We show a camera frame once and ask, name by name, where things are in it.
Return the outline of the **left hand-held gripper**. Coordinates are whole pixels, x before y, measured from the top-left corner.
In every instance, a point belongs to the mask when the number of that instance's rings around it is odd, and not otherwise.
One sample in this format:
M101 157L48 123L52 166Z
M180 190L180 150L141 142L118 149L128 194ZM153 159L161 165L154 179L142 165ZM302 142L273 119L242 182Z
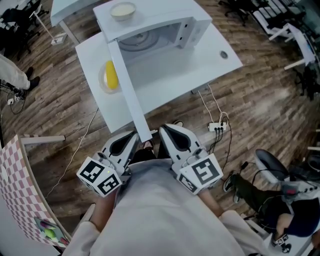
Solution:
M135 131L125 131L111 137L92 157L87 157L76 173L77 177L97 195L105 198L111 192L125 185L132 173L128 168L113 161L105 154L121 154L124 165L132 160L139 143Z

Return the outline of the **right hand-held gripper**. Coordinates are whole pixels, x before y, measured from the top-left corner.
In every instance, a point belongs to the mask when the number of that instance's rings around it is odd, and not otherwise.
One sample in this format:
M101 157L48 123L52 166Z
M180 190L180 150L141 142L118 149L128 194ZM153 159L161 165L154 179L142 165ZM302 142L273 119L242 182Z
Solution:
M223 177L215 155L200 147L200 141L192 131L176 124L164 124L159 128L159 134L173 162L171 169L176 174L175 179L190 193L197 195ZM194 153L178 160L178 152Z

